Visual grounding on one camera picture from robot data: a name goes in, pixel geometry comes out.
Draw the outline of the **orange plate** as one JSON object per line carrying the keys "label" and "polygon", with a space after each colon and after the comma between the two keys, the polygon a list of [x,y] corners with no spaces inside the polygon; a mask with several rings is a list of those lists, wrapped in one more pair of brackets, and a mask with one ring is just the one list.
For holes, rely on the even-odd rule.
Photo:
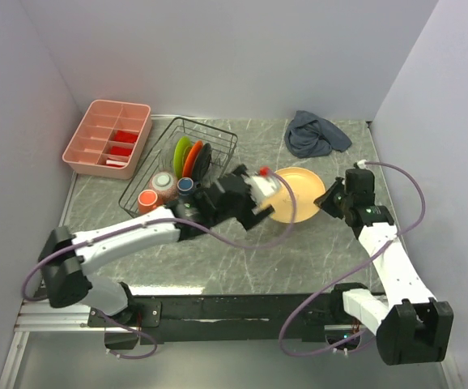
{"label": "orange plate", "polygon": [[182,169],[182,177],[191,177],[194,169],[194,163],[198,157],[199,152],[203,147],[201,140],[197,141],[189,150],[189,154],[185,159],[184,167]]}

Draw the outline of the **black plate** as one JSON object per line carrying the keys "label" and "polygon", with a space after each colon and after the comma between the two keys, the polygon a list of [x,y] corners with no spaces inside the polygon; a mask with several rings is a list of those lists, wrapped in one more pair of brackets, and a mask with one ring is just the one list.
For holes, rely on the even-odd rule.
{"label": "black plate", "polygon": [[211,145],[209,143],[205,143],[194,162],[191,177],[195,182],[200,182],[206,176],[206,173],[211,164],[211,153]]}

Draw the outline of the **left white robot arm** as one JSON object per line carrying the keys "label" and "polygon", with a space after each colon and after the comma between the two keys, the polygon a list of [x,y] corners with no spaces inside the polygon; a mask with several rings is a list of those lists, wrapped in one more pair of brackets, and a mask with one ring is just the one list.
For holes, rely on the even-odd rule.
{"label": "left white robot arm", "polygon": [[152,246],[210,234],[229,219],[250,230],[272,213],[268,199],[279,189],[270,174],[248,174],[239,165],[209,186],[197,185],[134,219],[78,233],[65,226],[54,229],[38,260],[45,300],[54,309],[84,304],[117,325],[128,325],[142,308],[126,283],[99,276],[101,267]]}

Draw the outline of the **yellow plate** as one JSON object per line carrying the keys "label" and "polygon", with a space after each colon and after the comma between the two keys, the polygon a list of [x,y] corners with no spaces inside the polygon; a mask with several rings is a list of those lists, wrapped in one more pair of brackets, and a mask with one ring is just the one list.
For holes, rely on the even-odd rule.
{"label": "yellow plate", "polygon": [[[314,201],[325,193],[325,185],[317,174],[300,167],[287,167],[276,173],[288,183],[295,196],[296,223],[306,221],[320,211]],[[284,186],[277,195],[270,198],[270,205],[274,209],[270,215],[272,220],[279,223],[290,222],[293,209],[291,197]]]}

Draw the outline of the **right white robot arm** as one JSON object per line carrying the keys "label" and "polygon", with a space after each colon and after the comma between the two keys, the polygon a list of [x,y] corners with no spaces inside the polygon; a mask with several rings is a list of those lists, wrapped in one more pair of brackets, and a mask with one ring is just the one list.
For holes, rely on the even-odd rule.
{"label": "right white robot arm", "polygon": [[375,203],[375,176],[366,160],[355,163],[315,204],[345,221],[373,259],[385,295],[362,284],[337,284],[330,294],[331,317],[360,321],[375,337],[386,365],[440,362],[445,359],[453,310],[437,301],[421,280],[400,240],[394,218]]}

